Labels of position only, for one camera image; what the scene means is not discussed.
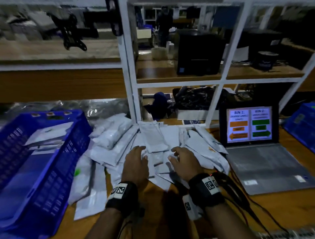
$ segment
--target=black wrist strap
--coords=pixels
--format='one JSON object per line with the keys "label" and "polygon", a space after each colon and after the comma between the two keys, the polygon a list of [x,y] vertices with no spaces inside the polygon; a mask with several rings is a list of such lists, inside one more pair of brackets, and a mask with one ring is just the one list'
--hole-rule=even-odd
{"label": "black wrist strap", "polygon": [[225,202],[216,180],[207,173],[196,175],[188,184],[193,203],[202,209]]}
{"label": "black wrist strap", "polygon": [[106,208],[116,208],[124,218],[129,216],[138,205],[138,188],[133,182],[120,182],[108,197]]}

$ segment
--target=hand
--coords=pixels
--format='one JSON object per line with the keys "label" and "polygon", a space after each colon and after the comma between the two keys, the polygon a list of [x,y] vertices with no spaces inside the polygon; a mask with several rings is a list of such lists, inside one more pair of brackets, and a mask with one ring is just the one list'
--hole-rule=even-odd
{"label": "hand", "polygon": [[175,172],[189,182],[197,174],[203,173],[203,169],[200,166],[199,161],[194,156],[194,153],[187,148],[175,147],[172,148],[172,152],[175,152],[178,160],[174,157],[169,156],[168,159],[174,166]]}
{"label": "hand", "polygon": [[135,146],[126,156],[121,181],[131,181],[139,188],[149,177],[148,156],[141,160],[141,151],[145,146]]}

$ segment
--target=laptop screen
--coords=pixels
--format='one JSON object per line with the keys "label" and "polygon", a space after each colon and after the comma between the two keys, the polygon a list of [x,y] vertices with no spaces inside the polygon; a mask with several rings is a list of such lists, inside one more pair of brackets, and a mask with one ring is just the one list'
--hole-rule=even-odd
{"label": "laptop screen", "polygon": [[272,106],[227,109],[227,143],[272,139]]}

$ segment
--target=blue plastic crate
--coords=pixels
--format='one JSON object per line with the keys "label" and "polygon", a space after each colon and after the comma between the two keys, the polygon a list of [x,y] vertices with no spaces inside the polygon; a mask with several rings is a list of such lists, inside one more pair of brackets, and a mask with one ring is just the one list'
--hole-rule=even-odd
{"label": "blue plastic crate", "polygon": [[315,103],[304,103],[287,120],[284,129],[315,153]]}
{"label": "blue plastic crate", "polygon": [[[23,146],[37,129],[72,121],[54,153],[31,155]],[[0,231],[27,239],[56,233],[91,132],[81,110],[23,113],[0,131]]]}

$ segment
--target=orange arrow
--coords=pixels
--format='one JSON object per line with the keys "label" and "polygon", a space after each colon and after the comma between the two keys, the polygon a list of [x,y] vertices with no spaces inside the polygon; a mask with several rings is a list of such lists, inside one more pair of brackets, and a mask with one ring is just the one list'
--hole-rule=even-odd
{"label": "orange arrow", "polygon": [[247,137],[248,137],[247,133],[239,133],[239,134],[231,133],[230,134],[230,139],[231,140],[233,140],[233,139],[242,139],[242,138],[247,138]]}

